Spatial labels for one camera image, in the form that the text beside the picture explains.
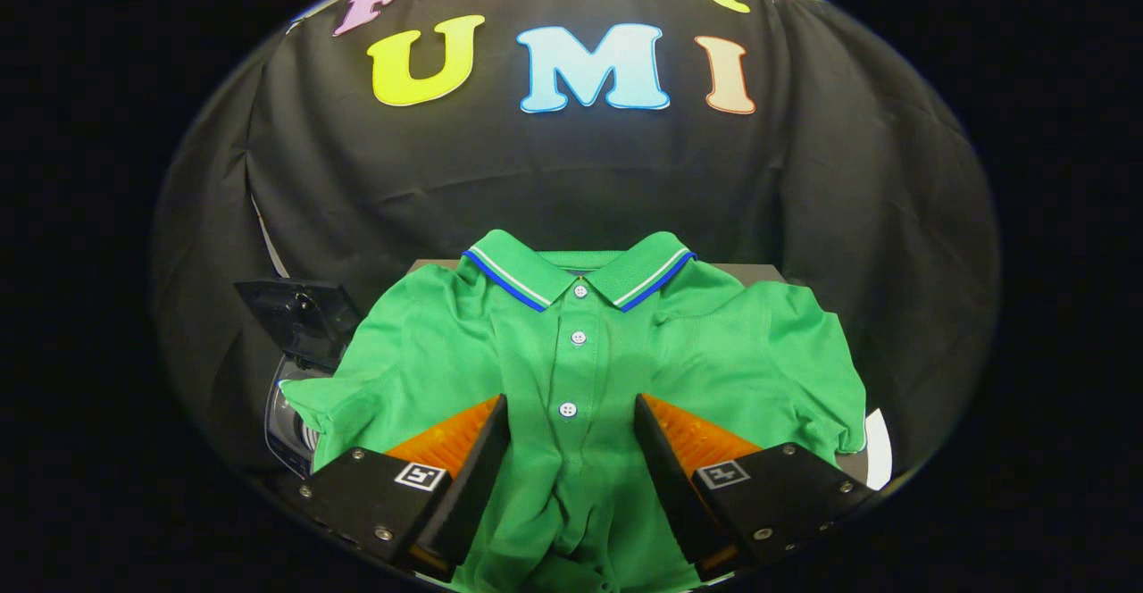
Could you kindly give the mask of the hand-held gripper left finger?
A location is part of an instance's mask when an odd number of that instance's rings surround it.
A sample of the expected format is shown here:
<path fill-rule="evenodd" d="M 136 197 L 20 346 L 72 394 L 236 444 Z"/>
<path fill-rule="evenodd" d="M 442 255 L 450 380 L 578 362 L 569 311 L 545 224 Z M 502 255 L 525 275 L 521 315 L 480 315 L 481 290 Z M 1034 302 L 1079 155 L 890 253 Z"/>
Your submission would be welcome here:
<path fill-rule="evenodd" d="M 511 439 L 503 394 L 379 452 L 352 447 L 297 488 L 318 528 L 375 564 L 451 576 L 464 564 Z"/>

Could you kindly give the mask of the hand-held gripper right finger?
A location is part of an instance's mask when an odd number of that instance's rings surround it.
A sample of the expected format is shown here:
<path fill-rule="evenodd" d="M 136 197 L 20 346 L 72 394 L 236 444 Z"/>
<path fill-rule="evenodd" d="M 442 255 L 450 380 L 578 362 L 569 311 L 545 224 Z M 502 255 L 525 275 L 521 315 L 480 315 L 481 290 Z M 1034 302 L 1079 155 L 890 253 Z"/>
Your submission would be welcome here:
<path fill-rule="evenodd" d="M 634 398 L 634 435 L 672 535 L 700 580 L 775 564 L 878 498 L 807 447 L 760 447 L 647 393 Z"/>

